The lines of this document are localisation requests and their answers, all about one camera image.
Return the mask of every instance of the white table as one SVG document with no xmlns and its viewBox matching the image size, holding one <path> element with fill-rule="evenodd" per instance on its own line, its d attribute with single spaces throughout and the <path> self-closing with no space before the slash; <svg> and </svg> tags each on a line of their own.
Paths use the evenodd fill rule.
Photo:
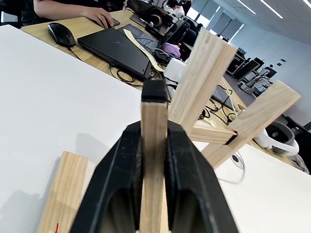
<svg viewBox="0 0 311 233">
<path fill-rule="evenodd" d="M 0 232 L 33 233 L 62 152 L 99 161 L 140 120 L 141 92 L 10 26 L 0 51 Z M 251 146 L 240 153 L 244 180 L 220 181 L 240 232 L 310 232 L 311 177 Z M 229 159 L 216 174 L 242 171 Z"/>
</svg>

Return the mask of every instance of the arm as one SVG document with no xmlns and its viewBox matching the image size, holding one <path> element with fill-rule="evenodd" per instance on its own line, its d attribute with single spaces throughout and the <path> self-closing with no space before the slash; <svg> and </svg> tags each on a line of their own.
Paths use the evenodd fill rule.
<svg viewBox="0 0 311 233">
<path fill-rule="evenodd" d="M 110 26 L 113 27 L 113 19 L 111 15 L 103 8 L 68 5 L 52 0 L 34 0 L 34 10 L 38 16 L 52 20 L 84 16 L 96 21 L 104 28 L 108 28 L 106 22 L 107 19 Z"/>
</svg>

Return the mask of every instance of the computer mouse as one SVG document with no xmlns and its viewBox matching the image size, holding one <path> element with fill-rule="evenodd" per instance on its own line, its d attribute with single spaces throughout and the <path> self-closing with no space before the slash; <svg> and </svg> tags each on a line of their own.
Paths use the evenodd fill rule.
<svg viewBox="0 0 311 233">
<path fill-rule="evenodd" d="M 76 45 L 71 31 L 60 23 L 50 23 L 48 31 L 53 40 L 61 46 L 70 48 Z"/>
</svg>

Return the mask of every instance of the black laptop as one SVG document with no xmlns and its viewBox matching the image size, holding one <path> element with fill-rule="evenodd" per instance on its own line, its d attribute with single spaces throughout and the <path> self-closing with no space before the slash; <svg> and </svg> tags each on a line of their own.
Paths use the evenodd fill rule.
<svg viewBox="0 0 311 233">
<path fill-rule="evenodd" d="M 145 81 L 149 78 L 151 63 L 123 33 L 109 28 L 78 38 L 78 43 L 88 51 L 106 60 L 112 67 Z"/>
</svg>

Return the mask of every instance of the wooden frame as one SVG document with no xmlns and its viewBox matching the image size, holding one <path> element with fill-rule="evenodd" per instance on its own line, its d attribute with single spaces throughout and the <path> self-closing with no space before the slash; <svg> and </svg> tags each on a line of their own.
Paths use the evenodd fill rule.
<svg viewBox="0 0 311 233">
<path fill-rule="evenodd" d="M 191 140 L 210 143 L 202 154 L 214 168 L 300 98 L 294 90 L 277 81 L 238 115 L 227 129 L 196 124 L 235 52 L 235 48 L 208 31 L 200 32 L 169 111 L 170 120 L 182 125 Z"/>
</svg>

